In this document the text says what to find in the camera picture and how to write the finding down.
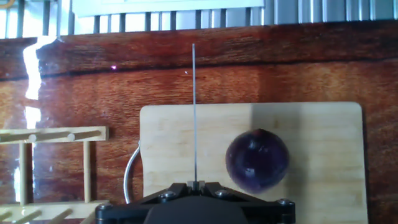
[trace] wooden surface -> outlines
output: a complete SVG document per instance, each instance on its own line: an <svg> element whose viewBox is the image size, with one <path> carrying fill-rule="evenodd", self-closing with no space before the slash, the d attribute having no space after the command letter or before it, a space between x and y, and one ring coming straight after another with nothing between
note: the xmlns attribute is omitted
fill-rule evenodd
<svg viewBox="0 0 398 224"><path fill-rule="evenodd" d="M0 144L107 141L108 127L0 129Z"/></svg>
<svg viewBox="0 0 398 224"><path fill-rule="evenodd" d="M93 34L37 51L42 76L198 66L349 61L398 56L395 21ZM37 38L0 42L0 80L27 78L23 51Z"/></svg>
<svg viewBox="0 0 398 224"><path fill-rule="evenodd" d="M233 139L262 128L290 154L287 175L257 198L296 203L297 223L368 223L362 109L352 102L197 105L198 180L243 192L225 156ZM193 106L146 106L140 115L144 196L194 180Z"/></svg>
<svg viewBox="0 0 398 224"><path fill-rule="evenodd" d="M398 217L398 41L397 22L366 22L364 24L323 24L281 26L279 35L265 35L264 40L288 46L264 46L256 50L273 49L280 55L305 55L303 60L291 59L269 60L268 62L251 62L253 51L245 51L248 45L232 44L230 48L218 49L214 53L211 47L203 54L213 55L212 66L203 64L197 68L198 103L264 103L264 102L297 102L297 101L355 101L364 113L365 161L367 177L368 213L370 223L397 223ZM296 32L298 27L305 27L308 35ZM242 29L239 34L228 32L229 29L208 31L189 31L214 33L212 42L219 43L234 37L235 41L244 41L247 35L255 35L256 29L270 28L236 28ZM334 41L306 42L308 38L316 39L316 33L322 34L339 30ZM371 41L362 41L345 45L345 38L366 34ZM142 37L144 33L103 34L68 37L70 43L86 46L92 43L94 49L112 52L115 60L123 61L129 56L123 47L113 50L115 46L128 46L130 40ZM191 44L182 31L161 32L156 41L142 40L142 49L156 52L165 58L183 58L178 49L183 44ZM97 45L100 40L106 43ZM139 140L139 112L145 105L176 105L192 103L192 76L189 73L190 62L174 64L167 70L156 69L156 66L136 67L135 70L117 70L93 72L88 62L102 62L108 66L111 58L96 57L95 50L84 54L84 47L60 56L67 66L73 68L73 58L82 59L84 66L60 75L42 76L38 100L25 97L28 79L25 75L22 51L28 45L35 44L37 39L14 39L0 41L0 72L8 72L0 82L0 127L3 129L24 129L27 125L36 128L57 128L62 126L109 126L109 141L96 142L91 146L91 172L93 199L110 199L113 203L123 203L124 167ZM156 51L155 42L167 43L169 46ZM341 59L336 54L324 54L324 51L337 52L350 58ZM43 51L42 55L52 54ZM148 57L136 57L135 62L144 63ZM51 66L61 68L62 63ZM30 198L35 202L60 202L84 199L83 191L83 153L81 143L36 144L32 149L35 187ZM14 185L18 165L18 146L0 146L0 203L16 201ZM134 199L142 197L142 162L134 164L132 192Z"/></svg>

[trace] metal bolt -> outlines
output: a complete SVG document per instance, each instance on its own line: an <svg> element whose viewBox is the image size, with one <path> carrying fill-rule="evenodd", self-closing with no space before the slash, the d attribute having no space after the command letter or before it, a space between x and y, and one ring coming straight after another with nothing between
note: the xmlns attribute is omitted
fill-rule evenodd
<svg viewBox="0 0 398 224"><path fill-rule="evenodd" d="M277 201L281 205L291 205L293 202L286 198L281 198Z"/></svg>
<svg viewBox="0 0 398 224"><path fill-rule="evenodd" d="M176 193L174 193L173 191L170 191L170 190L168 190L168 191L162 193L161 195L159 195L159 197L161 197L161 198L171 198L171 197L174 197L174 196L176 196Z"/></svg>
<svg viewBox="0 0 398 224"><path fill-rule="evenodd" d="M228 191L226 191L225 189L217 190L216 195L217 197L225 197L228 195Z"/></svg>
<svg viewBox="0 0 398 224"><path fill-rule="evenodd" d="M104 203L104 204L99 205L98 209L106 210L106 209L109 209L109 208L112 208L112 207L113 207L113 205L111 203Z"/></svg>

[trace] cutting board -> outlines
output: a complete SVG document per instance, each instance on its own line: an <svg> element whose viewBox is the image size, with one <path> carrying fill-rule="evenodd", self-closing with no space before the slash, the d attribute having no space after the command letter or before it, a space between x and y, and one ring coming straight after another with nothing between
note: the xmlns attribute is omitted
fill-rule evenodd
<svg viewBox="0 0 398 224"><path fill-rule="evenodd" d="M225 153L250 129L277 134L290 167L274 188L254 195L296 203L297 223L367 223L362 110L357 103L197 105L198 180L242 191ZM144 196L194 178L193 106L145 106L140 114Z"/></svg>

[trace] thin metal wire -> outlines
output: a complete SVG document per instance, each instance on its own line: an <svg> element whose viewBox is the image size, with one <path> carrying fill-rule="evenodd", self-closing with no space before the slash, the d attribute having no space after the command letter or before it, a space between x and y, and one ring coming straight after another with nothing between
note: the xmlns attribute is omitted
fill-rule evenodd
<svg viewBox="0 0 398 224"><path fill-rule="evenodd" d="M131 155L129 162L127 163L126 170L124 171L124 177L123 177L123 193L124 193L124 199L126 200L126 203L130 203L130 194L129 194L129 173L131 169L131 165L136 159L137 155L139 154L139 151L141 150L141 141L138 141L138 147L134 151L134 153Z"/></svg>
<svg viewBox="0 0 398 224"><path fill-rule="evenodd" d="M193 75L193 135L194 135L194 148L195 148L195 188L198 182L198 172L197 172L197 75L195 66L195 44L192 44L192 75Z"/></svg>

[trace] dish rack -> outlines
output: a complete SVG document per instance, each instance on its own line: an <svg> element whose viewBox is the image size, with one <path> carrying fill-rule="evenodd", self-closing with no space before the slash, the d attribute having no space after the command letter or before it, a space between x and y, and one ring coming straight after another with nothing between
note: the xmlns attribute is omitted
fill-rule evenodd
<svg viewBox="0 0 398 224"><path fill-rule="evenodd" d="M23 224L32 220L50 220L51 224L69 218L84 218L82 224L95 219L95 208L107 200L91 200L90 142L107 141L105 126L79 128L3 129L0 144L19 145L19 204L0 206L0 222ZM27 144L47 142L82 142L84 167L84 202L29 203L27 184Z"/></svg>

